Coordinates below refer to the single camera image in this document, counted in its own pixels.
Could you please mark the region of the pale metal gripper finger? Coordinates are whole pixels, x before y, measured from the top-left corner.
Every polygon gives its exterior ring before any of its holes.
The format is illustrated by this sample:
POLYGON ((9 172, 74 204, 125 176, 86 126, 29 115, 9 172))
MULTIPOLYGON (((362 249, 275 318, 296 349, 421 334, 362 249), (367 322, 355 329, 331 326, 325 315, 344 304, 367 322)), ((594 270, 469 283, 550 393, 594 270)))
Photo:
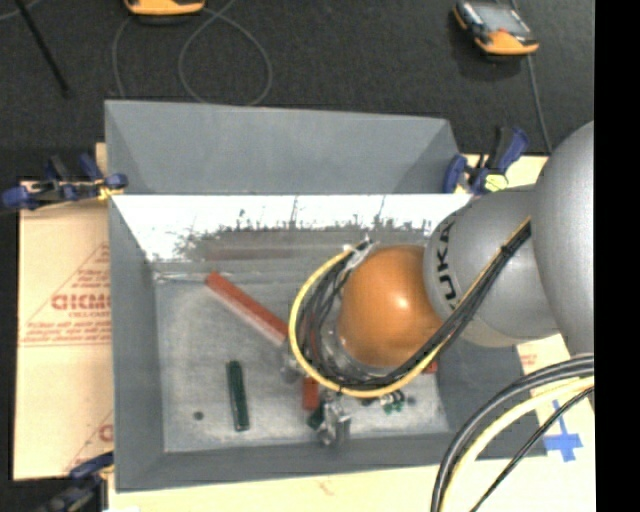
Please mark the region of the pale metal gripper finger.
POLYGON ((279 373, 282 381, 286 384, 293 384, 302 377, 296 358, 288 350, 281 353, 279 373))
POLYGON ((351 416, 338 402, 325 402, 321 406, 318 429, 320 442, 327 447, 340 447, 350 436, 351 416))

